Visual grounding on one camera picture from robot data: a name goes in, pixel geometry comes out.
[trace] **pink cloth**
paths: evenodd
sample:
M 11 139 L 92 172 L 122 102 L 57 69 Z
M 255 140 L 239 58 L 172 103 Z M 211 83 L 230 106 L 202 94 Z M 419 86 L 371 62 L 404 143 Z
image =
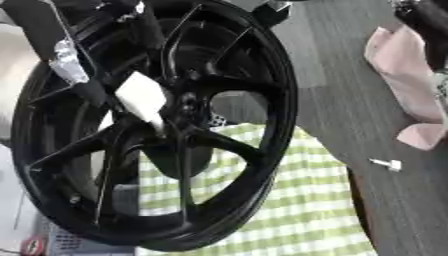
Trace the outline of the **pink cloth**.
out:
M 367 43 L 365 58 L 389 84 L 404 111 L 425 122 L 407 127 L 397 139 L 430 150 L 445 137 L 447 129 L 432 91 L 434 73 L 426 63 L 424 45 L 406 26 L 395 33 L 378 28 Z

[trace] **wheel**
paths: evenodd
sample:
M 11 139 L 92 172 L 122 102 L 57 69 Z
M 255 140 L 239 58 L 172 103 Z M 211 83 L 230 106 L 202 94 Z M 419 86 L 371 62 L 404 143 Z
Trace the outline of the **wheel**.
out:
M 78 41 L 107 74 L 100 81 L 109 104 L 89 104 L 40 64 L 16 108 L 13 156 L 31 200 L 68 231 L 114 245 L 192 250 L 237 230 L 263 202 L 292 137 L 297 84 L 284 48 L 250 13 L 211 0 L 160 1 L 154 10 L 167 37 L 156 53 L 136 45 L 129 27 L 107 13 L 76 26 Z M 114 91 L 134 71 L 158 81 L 169 98 L 161 111 L 163 136 L 117 110 Z M 208 126 L 211 101 L 235 90 L 261 95 L 267 103 L 258 148 Z M 109 111 L 114 124 L 99 129 Z M 203 170 L 214 148 L 238 154 L 247 165 L 227 188 L 196 204 L 190 178 Z M 93 176 L 92 154 L 98 151 L 105 152 L 103 167 Z M 138 216 L 117 209 L 117 185 L 136 184 L 138 152 L 179 180 L 179 212 Z M 167 159 L 171 165 L 164 164 Z

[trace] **green checkered cloth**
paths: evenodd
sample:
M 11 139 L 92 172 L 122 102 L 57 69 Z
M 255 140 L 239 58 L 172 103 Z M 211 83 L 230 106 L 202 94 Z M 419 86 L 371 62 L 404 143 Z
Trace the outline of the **green checkered cloth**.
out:
M 241 124 L 215 132 L 258 147 L 264 126 Z M 177 181 L 161 174 L 144 156 L 140 164 L 140 214 L 179 211 Z M 192 179 L 195 202 L 228 186 L 244 170 L 239 156 L 215 150 L 208 170 Z M 261 209 L 234 234 L 186 253 L 137 249 L 137 255 L 376 256 L 352 202 L 345 165 L 315 138 L 296 128 L 275 184 Z

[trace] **metal bracket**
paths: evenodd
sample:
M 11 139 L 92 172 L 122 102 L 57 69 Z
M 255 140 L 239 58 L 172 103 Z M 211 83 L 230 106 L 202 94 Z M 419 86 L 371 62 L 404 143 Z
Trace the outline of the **metal bracket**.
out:
M 291 16 L 291 1 L 269 0 L 256 7 L 252 14 L 265 27 L 272 28 Z

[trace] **floor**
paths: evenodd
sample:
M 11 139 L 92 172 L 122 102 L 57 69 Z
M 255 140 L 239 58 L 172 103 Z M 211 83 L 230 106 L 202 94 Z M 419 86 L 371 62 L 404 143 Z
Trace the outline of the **floor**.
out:
M 259 0 L 232 0 L 250 9 Z M 363 59 L 377 26 L 394 29 L 387 0 L 311 0 L 274 30 L 299 81 L 298 124 L 355 172 L 380 256 L 448 252 L 448 143 L 422 152 L 395 140 L 414 123 Z M 368 158 L 398 159 L 401 173 Z

